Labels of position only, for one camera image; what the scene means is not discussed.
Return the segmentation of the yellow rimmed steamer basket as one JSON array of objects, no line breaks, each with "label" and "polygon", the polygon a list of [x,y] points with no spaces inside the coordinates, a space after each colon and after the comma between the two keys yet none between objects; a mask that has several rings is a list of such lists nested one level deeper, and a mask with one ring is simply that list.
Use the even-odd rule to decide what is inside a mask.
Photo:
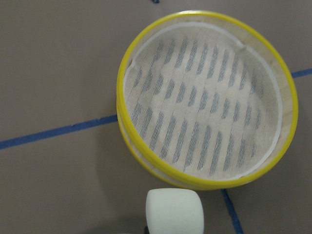
[{"label": "yellow rimmed steamer basket", "polygon": [[[131,122],[124,98],[124,78],[132,58],[140,47],[163,28],[184,22],[201,22],[220,27],[234,35],[244,45],[253,48],[273,72],[282,100],[281,131],[269,157],[253,172],[232,180],[200,179],[168,165],[147,146]],[[122,136],[134,157],[150,173],[175,186],[194,190],[215,190],[247,184],[269,171],[287,151],[298,120],[298,98],[293,78],[279,53],[257,31],[232,17],[208,11],[183,11],[160,18],[146,27],[130,44],[117,76],[117,118]]]}]

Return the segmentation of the white steamer liner cloth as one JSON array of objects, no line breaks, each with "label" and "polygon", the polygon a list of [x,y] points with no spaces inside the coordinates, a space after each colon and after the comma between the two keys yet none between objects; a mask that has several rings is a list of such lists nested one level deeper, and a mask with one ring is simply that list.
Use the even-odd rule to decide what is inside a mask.
[{"label": "white steamer liner cloth", "polygon": [[281,94],[265,60],[208,23],[178,23],[152,35],[126,70],[124,98],[154,154],[200,179],[253,172],[281,131]]}]

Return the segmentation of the white steamed bun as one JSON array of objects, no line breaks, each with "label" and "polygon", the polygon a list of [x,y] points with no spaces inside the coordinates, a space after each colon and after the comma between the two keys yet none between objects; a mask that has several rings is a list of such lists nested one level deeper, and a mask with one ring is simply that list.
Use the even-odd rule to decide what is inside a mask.
[{"label": "white steamed bun", "polygon": [[152,189],[146,197],[146,222],[150,234],[202,234],[204,212],[195,191]]}]

